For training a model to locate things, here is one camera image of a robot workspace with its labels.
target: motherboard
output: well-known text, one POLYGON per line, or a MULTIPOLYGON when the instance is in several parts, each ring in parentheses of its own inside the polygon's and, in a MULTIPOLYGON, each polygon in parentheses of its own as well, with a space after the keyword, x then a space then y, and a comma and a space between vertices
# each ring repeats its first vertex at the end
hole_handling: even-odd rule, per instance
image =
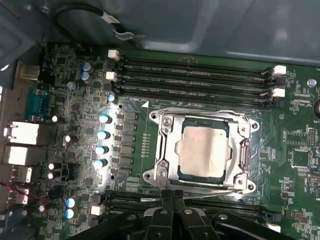
POLYGON ((143 214, 166 188, 320 240, 320 68, 49 44, 39 81, 24 119, 56 127, 39 195, 63 192, 39 239, 143 214))

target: wire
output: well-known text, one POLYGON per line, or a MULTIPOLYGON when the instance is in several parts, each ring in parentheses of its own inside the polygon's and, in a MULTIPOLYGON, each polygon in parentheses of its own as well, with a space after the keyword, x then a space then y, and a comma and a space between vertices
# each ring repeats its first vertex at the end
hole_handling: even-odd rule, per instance
POLYGON ((100 8, 90 4, 83 3, 83 2, 71 2, 71 3, 64 4, 61 7, 59 7, 57 10, 55 10, 51 18, 53 25, 58 29, 58 31, 62 35, 67 37, 70 41, 74 43, 78 42, 78 40, 65 27, 63 27, 59 23, 58 18, 61 16, 61 14, 72 11, 72 10, 83 10, 83 11, 98 15, 100 18, 104 19, 107 23, 112 25, 113 33, 118 39, 122 41, 129 41, 132 45, 134 45, 134 47, 139 48, 139 46, 132 41, 134 34, 126 30, 126 28, 122 24, 120 24, 118 20, 116 20, 114 17, 110 16, 100 8))
POLYGON ((238 192, 240 192, 240 191, 241 191, 241 190, 234 190, 234 191, 216 192, 216 193, 204 194, 204 195, 185 196, 185 197, 183 197, 183 200, 188 200, 188 199, 203 199, 203 198, 210 198, 210 197, 222 197, 222 196, 225 196, 225 195, 238 193, 238 192))
MULTIPOLYGON (((216 192, 216 193, 210 193, 210 194, 203 194, 203 195, 194 195, 194 196, 184 196, 183 200, 189 200, 189 199, 203 199, 203 198, 210 198, 210 197, 222 197, 229 194, 239 193, 242 190, 234 190, 234 191, 225 191, 225 192, 216 192)), ((146 198, 142 197, 140 198, 141 202, 158 202, 161 198, 146 198)))
POLYGON ((4 183, 2 181, 0 181, 0 185, 8 188, 11 191, 17 192, 17 193, 19 193, 21 195, 25 195, 25 196, 27 196, 28 199, 33 199, 33 200, 42 201, 42 202, 46 202, 48 200, 46 197, 32 196, 30 194, 27 194, 27 193, 19 190, 18 188, 14 187, 14 186, 12 186, 10 184, 4 183))

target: cpu socket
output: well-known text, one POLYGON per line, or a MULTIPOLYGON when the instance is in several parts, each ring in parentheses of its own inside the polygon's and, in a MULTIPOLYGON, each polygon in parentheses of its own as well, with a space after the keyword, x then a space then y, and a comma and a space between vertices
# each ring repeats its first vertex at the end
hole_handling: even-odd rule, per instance
POLYGON ((169 107, 152 111, 158 124, 154 168, 143 180, 162 189, 210 194, 251 193, 250 138, 260 125, 243 113, 169 107))

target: black cable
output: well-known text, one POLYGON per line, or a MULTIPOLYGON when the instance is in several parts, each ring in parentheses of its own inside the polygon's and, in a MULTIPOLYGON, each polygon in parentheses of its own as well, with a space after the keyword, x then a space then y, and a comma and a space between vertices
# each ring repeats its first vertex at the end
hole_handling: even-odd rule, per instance
MULTIPOLYGON (((59 17, 61 14, 72 11, 72 10, 83 10, 86 12, 90 12, 98 15, 100 18, 105 14, 103 10, 100 8, 82 3, 82 2, 70 2, 60 6, 58 9, 54 11, 54 14, 51 17, 51 21, 53 25, 58 29, 58 31, 67 37, 73 43, 78 43, 79 41, 65 28, 59 23, 59 17)), ((126 28, 120 23, 109 23, 113 27, 113 31, 117 33, 126 33, 128 32, 126 28)), ((138 45, 132 41, 130 41, 135 47, 139 48, 138 45)))

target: green circuit board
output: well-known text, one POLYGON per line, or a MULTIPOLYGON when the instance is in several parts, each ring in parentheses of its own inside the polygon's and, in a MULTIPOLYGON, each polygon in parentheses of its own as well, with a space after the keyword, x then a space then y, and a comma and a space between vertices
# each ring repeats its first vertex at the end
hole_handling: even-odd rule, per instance
MULTIPOLYGON (((307 85, 309 79, 320 83, 319 68, 286 65, 282 108, 214 106, 158 100, 155 97, 119 97, 116 103, 110 103, 109 90, 105 87, 109 83, 104 77, 107 53, 107 48, 93 48, 90 55, 78 55, 69 45, 51 44, 47 47, 46 67, 40 74, 40 80, 45 83, 49 93, 46 117, 50 119, 50 116, 58 114, 66 118, 66 123, 58 125, 56 143, 49 147, 46 162, 76 164, 76 179, 64 183, 64 199, 78 196, 80 201, 77 217, 73 219, 64 219, 65 207, 62 201, 48 212, 37 216, 41 226, 39 239, 66 239, 89 228, 90 197, 94 193, 103 194, 108 189, 159 193, 159 189, 142 180, 143 171, 152 168, 155 163, 157 145, 158 126, 148 119, 148 115, 157 109, 178 106, 209 111, 234 110, 246 113, 258 121, 261 128, 251 139, 249 165, 249 178, 256 183, 257 189, 243 200, 281 213, 282 220, 278 224, 282 233, 296 239, 320 240, 320 192, 311 187, 312 179, 308 177, 308 174, 320 176, 320 120, 313 113, 314 102, 320 97, 320 85, 313 88, 307 85), (91 74, 93 80, 89 84, 79 77, 83 62, 94 66, 91 74), (68 82, 74 82, 76 88, 69 90, 68 82), (99 123, 101 114, 109 115, 112 123, 99 123), (127 129, 125 134, 133 136, 134 140, 124 145, 124 155, 130 157, 132 162, 120 171, 113 158, 117 158, 117 148, 122 147, 123 142, 115 140, 114 136, 120 135, 124 127, 127 129), (111 137, 97 140, 99 130, 110 132, 111 137), (68 147, 63 146, 62 139, 66 134, 79 136, 79 141, 68 147), (99 172, 93 169, 97 145, 108 146, 110 149, 106 157, 109 163, 99 172)), ((276 65, 152 51, 123 49, 121 53, 137 59, 177 63, 191 59, 198 64, 253 70, 276 65)), ((52 183, 43 181, 41 189, 44 191, 50 185, 52 183)))

